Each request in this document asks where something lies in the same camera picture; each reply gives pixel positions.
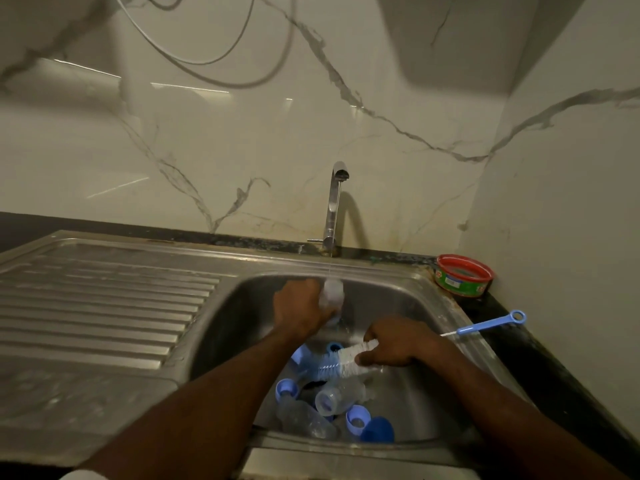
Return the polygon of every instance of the stainless steel sink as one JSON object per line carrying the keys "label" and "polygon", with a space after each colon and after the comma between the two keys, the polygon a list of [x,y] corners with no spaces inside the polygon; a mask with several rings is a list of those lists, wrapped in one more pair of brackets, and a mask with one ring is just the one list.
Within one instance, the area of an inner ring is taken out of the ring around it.
{"label": "stainless steel sink", "polygon": [[[439,333],[470,323],[427,267],[71,232],[0,255],[0,460],[78,464],[151,404],[265,336],[273,293],[287,279],[330,272],[344,281],[346,301],[340,327],[309,341],[318,352],[329,341],[361,342],[389,313]],[[522,395],[480,336],[457,345]],[[475,465],[482,441],[432,371],[389,368],[369,386],[376,396],[367,407],[391,421],[395,444],[358,443],[344,420],[335,442],[281,433],[270,391],[243,474],[342,478],[357,467],[396,478],[404,468],[427,476],[427,467],[436,475]]]}
{"label": "stainless steel sink", "polygon": [[[273,294],[288,279],[295,278],[299,276],[260,276],[243,282],[214,316],[196,354],[192,377],[223,363],[265,336],[273,326]],[[316,353],[324,353],[331,341],[345,346],[361,342],[369,325],[387,314],[408,316],[436,328],[427,309],[401,288],[365,280],[345,280],[344,290],[346,298],[340,325],[322,329],[307,343]],[[295,378],[295,373],[288,367],[278,380],[284,377]],[[373,416],[384,416],[391,421],[397,442],[450,442],[471,427],[452,391],[426,367],[384,368],[367,379],[367,387],[374,395],[374,399],[367,402],[367,408]],[[279,431],[274,388],[275,383],[254,423]],[[309,387],[303,396],[312,401],[316,390]],[[356,441],[345,428],[344,415],[336,425],[340,428],[340,442]]]}

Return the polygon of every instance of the faucet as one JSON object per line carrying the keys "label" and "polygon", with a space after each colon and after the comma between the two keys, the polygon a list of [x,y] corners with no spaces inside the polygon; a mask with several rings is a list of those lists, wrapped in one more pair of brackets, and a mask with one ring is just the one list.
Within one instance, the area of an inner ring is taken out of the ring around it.
{"label": "faucet", "polygon": [[329,186],[329,205],[326,209],[324,222],[324,235],[322,239],[308,239],[308,242],[321,242],[323,252],[333,255],[335,247],[335,222],[338,217],[338,204],[340,204],[340,186],[349,178],[347,165],[344,162],[336,162],[331,172],[331,185]]}

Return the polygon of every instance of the person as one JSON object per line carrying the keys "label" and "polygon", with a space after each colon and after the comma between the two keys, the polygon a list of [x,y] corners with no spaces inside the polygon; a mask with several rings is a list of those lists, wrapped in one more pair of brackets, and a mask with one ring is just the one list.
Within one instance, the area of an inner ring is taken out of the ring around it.
{"label": "person", "polygon": [[[273,297],[273,329],[236,355],[156,404],[68,478],[189,480],[229,477],[241,459],[253,419],[293,352],[333,310],[318,307],[316,280],[289,281]],[[501,386],[423,323],[384,317],[365,340],[379,345],[361,365],[402,367],[414,360],[448,382],[482,434],[532,479],[627,477],[532,405]]]}

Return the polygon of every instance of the barcode label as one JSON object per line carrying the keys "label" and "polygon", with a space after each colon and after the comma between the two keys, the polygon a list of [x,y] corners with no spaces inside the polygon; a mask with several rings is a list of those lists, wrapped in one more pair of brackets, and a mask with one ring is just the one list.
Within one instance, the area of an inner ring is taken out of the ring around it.
{"label": "barcode label", "polygon": [[450,277],[444,278],[444,282],[449,286],[453,286],[453,288],[460,288],[460,281],[452,280]]}

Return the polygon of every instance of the marble wall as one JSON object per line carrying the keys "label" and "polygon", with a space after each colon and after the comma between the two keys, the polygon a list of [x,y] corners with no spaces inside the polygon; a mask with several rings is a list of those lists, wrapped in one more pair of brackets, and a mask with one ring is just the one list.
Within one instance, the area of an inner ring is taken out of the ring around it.
{"label": "marble wall", "polygon": [[638,13],[640,0],[540,0],[460,243],[636,438]]}
{"label": "marble wall", "polygon": [[[194,59],[251,3],[124,1]],[[466,227],[538,0],[255,0],[228,57],[187,67],[114,0],[0,2],[0,210],[304,241],[342,160],[344,245],[437,254]]]}

